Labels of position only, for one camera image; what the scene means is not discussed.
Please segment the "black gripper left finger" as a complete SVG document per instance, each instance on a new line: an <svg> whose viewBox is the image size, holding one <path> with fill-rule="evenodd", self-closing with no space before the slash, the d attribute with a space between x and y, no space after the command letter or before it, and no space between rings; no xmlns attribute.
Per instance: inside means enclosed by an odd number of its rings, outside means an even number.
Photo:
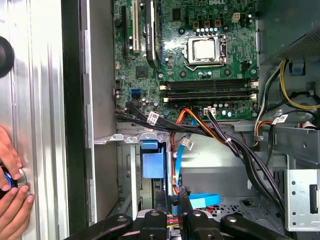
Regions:
<svg viewBox="0 0 320 240"><path fill-rule="evenodd" d="M144 209L135 219L117 213L74 233L68 240L166 240L167 193L155 194L155 209Z"/></svg>

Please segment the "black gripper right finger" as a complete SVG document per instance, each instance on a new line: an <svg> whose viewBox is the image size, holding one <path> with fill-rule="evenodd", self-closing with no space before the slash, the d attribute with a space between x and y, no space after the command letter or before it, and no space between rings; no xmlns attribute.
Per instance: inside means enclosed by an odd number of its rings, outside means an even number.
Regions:
<svg viewBox="0 0 320 240"><path fill-rule="evenodd" d="M202 210L192 208L191 191L178 192L178 222L183 240L289 240L290 237L250 221L239 214L228 214L216 221Z"/></svg>

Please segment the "person's right hand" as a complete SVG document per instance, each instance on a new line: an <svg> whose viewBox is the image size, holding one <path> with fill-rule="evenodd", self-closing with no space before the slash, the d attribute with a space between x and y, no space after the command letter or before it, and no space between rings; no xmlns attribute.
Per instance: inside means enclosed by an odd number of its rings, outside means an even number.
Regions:
<svg viewBox="0 0 320 240"><path fill-rule="evenodd" d="M28 228L34 195L29 187L12 188L0 200L0 238L17 240Z"/></svg>

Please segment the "person's left hand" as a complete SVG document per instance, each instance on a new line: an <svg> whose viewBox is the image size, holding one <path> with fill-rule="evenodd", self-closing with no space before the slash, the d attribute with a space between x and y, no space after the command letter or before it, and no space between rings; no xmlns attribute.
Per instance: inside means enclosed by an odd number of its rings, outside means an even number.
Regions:
<svg viewBox="0 0 320 240"><path fill-rule="evenodd" d="M15 150L8 133L0 128L0 160L14 180L21 178L22 160Z"/></svg>

